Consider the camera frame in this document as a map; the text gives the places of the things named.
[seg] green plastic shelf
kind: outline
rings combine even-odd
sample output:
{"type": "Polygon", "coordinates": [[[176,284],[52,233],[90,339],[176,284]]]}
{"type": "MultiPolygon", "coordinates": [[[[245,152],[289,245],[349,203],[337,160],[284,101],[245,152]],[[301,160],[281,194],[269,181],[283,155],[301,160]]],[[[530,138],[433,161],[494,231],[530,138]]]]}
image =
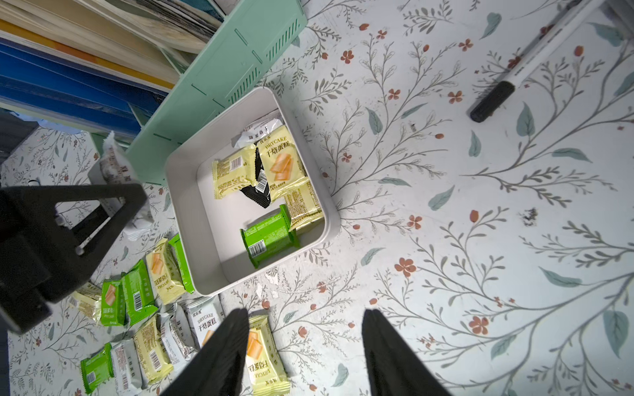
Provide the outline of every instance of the green plastic shelf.
{"type": "Polygon", "coordinates": [[[165,184],[167,157],[247,94],[306,24],[298,0],[241,0],[127,150],[139,178],[165,184]]]}

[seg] white plastic bag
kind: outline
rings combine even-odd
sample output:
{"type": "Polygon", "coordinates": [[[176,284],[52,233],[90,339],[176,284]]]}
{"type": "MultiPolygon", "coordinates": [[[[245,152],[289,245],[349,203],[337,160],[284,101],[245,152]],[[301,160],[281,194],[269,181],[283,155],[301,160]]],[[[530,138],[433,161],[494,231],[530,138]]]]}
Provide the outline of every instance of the white plastic bag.
{"type": "MultiPolygon", "coordinates": [[[[90,181],[93,184],[102,184],[95,168],[89,172],[90,181]]],[[[126,158],[121,147],[115,142],[114,132],[111,132],[103,141],[103,156],[99,159],[99,170],[105,184],[141,184],[132,168],[132,164],[126,158]]],[[[111,217],[123,206],[118,198],[105,198],[101,199],[100,202],[106,213],[111,217]]],[[[129,240],[136,241],[141,235],[150,231],[153,223],[154,218],[150,211],[150,202],[147,200],[141,210],[127,223],[123,233],[129,240]]]]}
{"type": "Polygon", "coordinates": [[[136,355],[133,340],[113,342],[110,349],[112,369],[115,375],[117,395],[134,396],[141,393],[143,379],[141,366],[136,355]]]}
{"type": "Polygon", "coordinates": [[[251,123],[248,127],[244,128],[244,131],[242,131],[233,147],[243,148],[250,144],[255,144],[258,140],[275,131],[282,125],[284,125],[284,120],[281,117],[280,111],[273,110],[259,120],[251,123]]]}

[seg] barcode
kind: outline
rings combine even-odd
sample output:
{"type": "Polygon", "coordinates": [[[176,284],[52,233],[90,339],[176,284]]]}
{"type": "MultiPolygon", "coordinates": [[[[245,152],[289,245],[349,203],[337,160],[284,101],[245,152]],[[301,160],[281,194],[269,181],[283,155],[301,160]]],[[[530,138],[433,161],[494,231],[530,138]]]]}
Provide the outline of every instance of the barcode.
{"type": "Polygon", "coordinates": [[[123,384],[123,390],[127,390],[128,388],[127,375],[125,373],[123,373],[121,376],[121,383],[123,384]]]}
{"type": "Polygon", "coordinates": [[[258,254],[262,254],[266,252],[266,245],[264,244],[264,240],[261,240],[260,242],[254,243],[253,245],[249,246],[249,253],[251,253],[251,257],[255,257],[258,254]]]}
{"type": "Polygon", "coordinates": [[[161,364],[158,355],[154,349],[150,351],[150,359],[152,360],[152,366],[154,367],[154,370],[158,371],[161,364]]]}
{"type": "Polygon", "coordinates": [[[233,172],[234,170],[236,170],[237,168],[241,166],[242,166],[242,156],[239,156],[238,158],[231,160],[229,172],[233,172]]]}
{"type": "Polygon", "coordinates": [[[141,310],[143,308],[143,302],[141,301],[141,292],[137,291],[133,294],[134,298],[134,310],[141,310]]]}
{"type": "Polygon", "coordinates": [[[262,169],[260,170],[259,176],[257,176],[256,190],[264,194],[264,189],[266,189],[266,173],[264,172],[264,169],[262,169]]]}

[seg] floral tablecloth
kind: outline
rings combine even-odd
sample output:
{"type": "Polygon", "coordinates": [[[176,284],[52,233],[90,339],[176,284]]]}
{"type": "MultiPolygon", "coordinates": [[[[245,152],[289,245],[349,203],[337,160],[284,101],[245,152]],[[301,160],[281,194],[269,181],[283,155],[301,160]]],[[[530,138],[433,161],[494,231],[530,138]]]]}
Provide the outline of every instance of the floral tablecloth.
{"type": "MultiPolygon", "coordinates": [[[[308,28],[262,84],[301,124],[341,232],[221,296],[268,309],[292,395],[368,395],[367,308],[456,395],[631,388],[631,43],[597,11],[493,117],[468,118],[567,4],[305,0],[308,28]]],[[[96,159],[86,135],[40,129],[2,183],[84,183],[96,159]]],[[[120,238],[94,282],[177,232],[168,190],[146,192],[152,232],[120,238]]],[[[73,224],[91,205],[60,212],[73,224]]],[[[85,394],[79,361],[121,332],[62,302],[10,335],[11,393],[85,394]]]]}

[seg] red flower print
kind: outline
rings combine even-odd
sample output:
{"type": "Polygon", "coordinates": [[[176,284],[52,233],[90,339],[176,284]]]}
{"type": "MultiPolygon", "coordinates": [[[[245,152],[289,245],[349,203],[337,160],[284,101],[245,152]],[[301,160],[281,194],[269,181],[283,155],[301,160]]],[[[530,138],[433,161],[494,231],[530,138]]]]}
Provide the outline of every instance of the red flower print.
{"type": "Polygon", "coordinates": [[[521,60],[522,60],[522,57],[521,57],[521,56],[516,56],[516,57],[515,57],[515,58],[513,58],[513,59],[509,59],[509,60],[508,60],[508,66],[507,66],[507,67],[508,67],[509,69],[512,69],[512,68],[514,68],[515,66],[517,66],[517,64],[518,64],[518,63],[519,63],[519,61],[521,61],[521,60]]]}
{"type": "Polygon", "coordinates": [[[462,91],[458,91],[455,94],[453,92],[450,92],[448,96],[451,98],[449,99],[449,103],[451,104],[453,104],[453,102],[458,102],[458,103],[462,102],[462,98],[461,98],[462,91]]]}
{"type": "Polygon", "coordinates": [[[458,44],[458,47],[462,47],[462,51],[466,51],[473,46],[474,43],[471,42],[471,39],[466,39],[465,42],[461,42],[460,44],[458,44]]]}
{"type": "Polygon", "coordinates": [[[480,319],[479,317],[474,316],[474,320],[469,322],[469,327],[473,329],[472,331],[474,334],[489,334],[489,330],[487,330],[486,326],[489,326],[489,319],[486,319],[485,317],[480,319]]]}
{"type": "Polygon", "coordinates": [[[388,92],[390,92],[390,96],[387,97],[387,100],[398,99],[398,96],[401,94],[400,89],[397,89],[396,91],[390,89],[388,92]]]}
{"type": "Polygon", "coordinates": [[[414,215],[411,215],[410,221],[407,222],[407,226],[414,227],[415,229],[420,229],[420,224],[418,223],[420,221],[423,221],[423,218],[421,216],[414,217],[414,215]]]}
{"type": "Polygon", "coordinates": [[[414,265],[414,260],[412,259],[407,259],[405,260],[404,258],[400,258],[398,260],[398,264],[394,264],[394,268],[398,271],[398,272],[403,272],[403,275],[405,275],[406,278],[409,278],[411,276],[411,274],[413,272],[416,271],[416,266],[414,265]]]}
{"type": "Polygon", "coordinates": [[[552,29],[552,28],[553,28],[553,26],[555,26],[555,25],[553,24],[553,25],[544,26],[544,27],[542,27],[542,28],[540,29],[540,34],[541,34],[541,35],[540,35],[540,40],[541,40],[542,38],[544,38],[544,36],[546,35],[546,33],[548,33],[548,32],[550,31],[550,29],[552,29]]]}
{"type": "Polygon", "coordinates": [[[350,64],[350,60],[354,58],[352,49],[344,51],[344,55],[341,57],[342,61],[346,61],[346,65],[350,64]]]}

